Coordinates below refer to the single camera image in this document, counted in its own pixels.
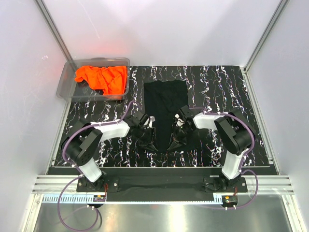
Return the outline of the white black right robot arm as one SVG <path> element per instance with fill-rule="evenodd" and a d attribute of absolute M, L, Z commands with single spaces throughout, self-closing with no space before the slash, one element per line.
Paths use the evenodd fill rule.
<path fill-rule="evenodd" d="M 219 176 L 214 178 L 213 182 L 206 183 L 205 188 L 212 192 L 234 191 L 242 175 L 244 157 L 254 148 L 254 129 L 237 109 L 223 113 L 204 110 L 202 113 L 194 114 L 185 105 L 174 116 L 168 151 L 186 145 L 191 134 L 197 129 L 217 131 L 227 150 Z"/>

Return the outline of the black t shirt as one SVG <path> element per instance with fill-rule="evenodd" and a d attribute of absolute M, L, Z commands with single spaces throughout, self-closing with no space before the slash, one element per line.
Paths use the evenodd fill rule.
<path fill-rule="evenodd" d="M 160 153 L 194 150 L 198 141 L 195 131 L 187 138 L 186 144 L 171 148 L 172 127 L 177 111 L 188 105 L 188 89 L 185 81 L 154 81 L 144 83 L 144 110 L 155 117 L 155 142 Z"/>

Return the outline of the clear plastic bin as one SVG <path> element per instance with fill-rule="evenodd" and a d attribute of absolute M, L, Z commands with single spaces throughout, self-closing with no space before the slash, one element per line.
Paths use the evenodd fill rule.
<path fill-rule="evenodd" d="M 86 81 L 75 81 L 78 68 L 90 65 L 94 67 L 126 66 L 130 74 L 130 60 L 128 58 L 91 58 L 71 60 L 65 63 L 56 95 L 67 102 L 90 102 L 90 101 L 120 101 L 126 98 L 129 91 L 129 78 L 127 78 L 123 94 L 104 95 L 102 90 L 92 90 Z"/>

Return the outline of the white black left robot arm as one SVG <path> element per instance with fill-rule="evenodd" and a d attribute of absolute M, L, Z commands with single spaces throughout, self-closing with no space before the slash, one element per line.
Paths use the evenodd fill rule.
<path fill-rule="evenodd" d="M 104 123 L 80 119 L 61 142 L 62 158 L 78 170 L 82 175 L 81 182 L 87 184 L 89 190 L 105 190 L 108 186 L 106 174 L 94 159 L 99 143 L 129 135 L 137 139 L 140 147 L 156 152 L 154 122 L 154 116 L 140 111 Z"/>

